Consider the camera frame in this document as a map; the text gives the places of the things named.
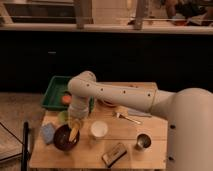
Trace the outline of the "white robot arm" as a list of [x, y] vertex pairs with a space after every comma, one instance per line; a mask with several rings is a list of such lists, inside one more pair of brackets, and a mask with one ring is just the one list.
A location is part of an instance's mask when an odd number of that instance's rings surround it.
[[82, 119], [91, 97], [150, 113], [168, 121], [167, 171], [213, 171], [213, 93], [202, 88], [178, 92], [98, 83], [91, 71], [68, 82], [68, 113]]

